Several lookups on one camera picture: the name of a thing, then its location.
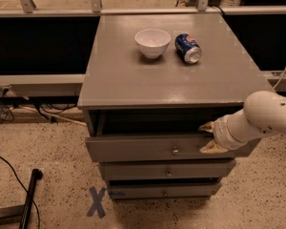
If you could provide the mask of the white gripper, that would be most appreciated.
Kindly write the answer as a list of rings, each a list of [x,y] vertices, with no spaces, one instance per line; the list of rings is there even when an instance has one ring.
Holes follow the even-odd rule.
[[[230,115],[226,114],[218,118],[214,123],[207,122],[198,127],[199,131],[208,133],[214,132],[214,140],[208,142],[205,146],[199,149],[203,154],[221,154],[227,150],[236,150],[244,146],[243,142],[236,140],[230,133],[228,128],[228,119]]]

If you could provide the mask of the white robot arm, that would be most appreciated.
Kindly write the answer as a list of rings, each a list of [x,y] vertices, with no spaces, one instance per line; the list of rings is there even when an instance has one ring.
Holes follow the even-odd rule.
[[[203,154],[226,153],[255,139],[286,135],[286,97],[275,92],[255,92],[246,98],[240,111],[210,121],[198,130],[214,136],[199,150]]]

